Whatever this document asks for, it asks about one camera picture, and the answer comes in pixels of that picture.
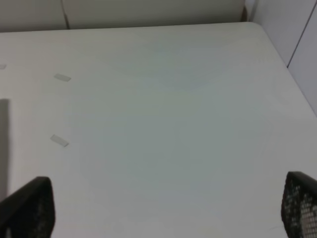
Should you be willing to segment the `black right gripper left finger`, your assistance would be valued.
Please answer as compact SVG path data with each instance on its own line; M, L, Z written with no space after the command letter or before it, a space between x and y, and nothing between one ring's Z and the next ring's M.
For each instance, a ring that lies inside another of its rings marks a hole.
M53 186L36 177L0 202L2 238L50 238L55 225Z

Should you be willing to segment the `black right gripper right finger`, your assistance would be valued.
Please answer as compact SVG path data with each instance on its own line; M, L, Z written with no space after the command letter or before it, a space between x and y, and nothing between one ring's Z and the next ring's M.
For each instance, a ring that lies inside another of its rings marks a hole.
M288 172L281 219L289 238L317 238L317 181L303 172Z

